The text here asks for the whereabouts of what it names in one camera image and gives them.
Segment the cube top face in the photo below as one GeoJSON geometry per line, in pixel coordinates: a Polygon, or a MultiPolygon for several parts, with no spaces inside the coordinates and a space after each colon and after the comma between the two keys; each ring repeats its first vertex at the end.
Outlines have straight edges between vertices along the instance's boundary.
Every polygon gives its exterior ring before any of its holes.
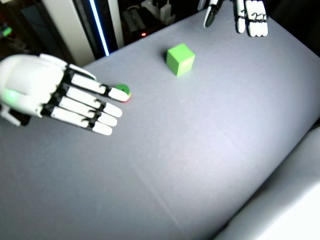
{"type": "Polygon", "coordinates": [[[195,56],[195,54],[184,43],[169,49],[168,53],[174,57],[178,64],[195,56]]]}

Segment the light strip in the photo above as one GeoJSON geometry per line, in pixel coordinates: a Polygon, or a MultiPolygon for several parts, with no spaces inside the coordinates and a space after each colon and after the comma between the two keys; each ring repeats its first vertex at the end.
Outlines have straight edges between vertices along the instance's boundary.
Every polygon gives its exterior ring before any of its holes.
{"type": "Polygon", "coordinates": [[[109,56],[109,51],[108,51],[108,47],[107,47],[104,31],[102,30],[102,27],[101,27],[101,23],[100,23],[99,15],[98,15],[98,12],[97,12],[95,0],[89,0],[89,1],[90,1],[90,5],[91,5],[91,9],[92,9],[92,12],[93,12],[93,16],[94,16],[94,20],[95,20],[96,26],[98,27],[98,31],[99,31],[99,35],[100,35],[100,38],[101,38],[101,42],[102,42],[102,46],[103,46],[105,55],[109,56]]]}

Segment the table surface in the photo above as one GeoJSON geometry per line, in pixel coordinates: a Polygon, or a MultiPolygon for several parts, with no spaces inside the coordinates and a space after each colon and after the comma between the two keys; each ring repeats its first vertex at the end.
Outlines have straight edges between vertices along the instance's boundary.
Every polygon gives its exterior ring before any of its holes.
{"type": "Polygon", "coordinates": [[[86,67],[128,84],[109,137],[49,118],[0,120],[0,239],[205,240],[223,226],[320,116],[320,59],[272,19],[235,31],[225,1],[86,67]],[[190,72],[166,50],[185,43],[190,72]]]}

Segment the green block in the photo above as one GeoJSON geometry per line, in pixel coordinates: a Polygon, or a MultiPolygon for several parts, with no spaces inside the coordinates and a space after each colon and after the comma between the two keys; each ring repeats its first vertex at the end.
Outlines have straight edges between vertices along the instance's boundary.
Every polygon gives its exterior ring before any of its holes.
{"type": "Polygon", "coordinates": [[[172,72],[180,76],[189,72],[194,64],[196,55],[184,43],[170,48],[166,54],[166,64],[172,72]]]}

